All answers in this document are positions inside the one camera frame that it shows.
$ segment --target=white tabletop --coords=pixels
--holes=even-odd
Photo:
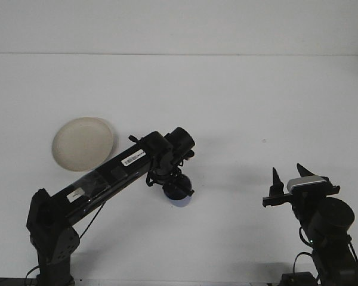
[[[261,199],[271,168],[286,183],[296,163],[341,185],[358,255],[358,56],[0,54],[0,276],[37,265],[25,227],[32,195],[84,174],[51,155],[58,129],[81,116],[107,120],[117,152],[130,134],[185,128],[196,155],[183,172],[196,192],[178,208],[144,179],[123,190],[74,252],[74,277],[278,281],[306,248],[290,206]],[[313,269],[308,257],[298,265]]]

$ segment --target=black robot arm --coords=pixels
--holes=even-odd
[[[327,197],[340,190],[329,178],[316,176],[300,164],[297,169],[301,177],[290,180],[289,193],[284,194],[284,184],[273,168],[273,185],[263,206],[291,204],[307,236],[305,243],[313,249],[311,256],[323,286],[358,286],[358,260],[347,234],[354,212],[345,202]],[[308,272],[287,273],[280,284],[317,285],[317,281]]]
[[[184,129],[165,136],[152,132],[140,140],[129,138],[135,145],[65,189],[53,196],[40,189],[33,196],[27,228],[38,253],[38,285],[72,283],[70,255],[79,245],[72,226],[145,173],[148,186],[162,185],[173,200],[193,194],[189,178],[179,169],[194,156],[195,142]]]

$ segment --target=white label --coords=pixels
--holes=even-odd
[[[75,189],[69,195],[67,195],[67,199],[72,203],[73,201],[77,200],[80,196],[84,195],[85,191],[81,188]]]
[[[124,158],[121,162],[125,167],[127,167],[131,163],[137,161],[139,158],[142,158],[144,155],[146,155],[146,153],[142,149],[140,149],[129,157]]]

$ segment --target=black cylinder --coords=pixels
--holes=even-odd
[[[195,142],[191,135],[183,128],[178,127],[171,133],[168,133],[165,138],[173,145],[172,153],[174,161],[180,160],[195,146]]]
[[[326,237],[345,235],[354,218],[348,204],[337,198],[324,198],[309,223],[308,238],[313,244],[318,244]]]

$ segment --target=barcode sticker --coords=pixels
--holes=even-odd
[[[134,154],[130,155],[127,158],[124,158],[121,162],[122,164],[127,167],[129,166],[131,163],[137,161],[139,158],[143,157],[144,155],[146,155],[146,153],[140,149],[137,152],[135,152]]]

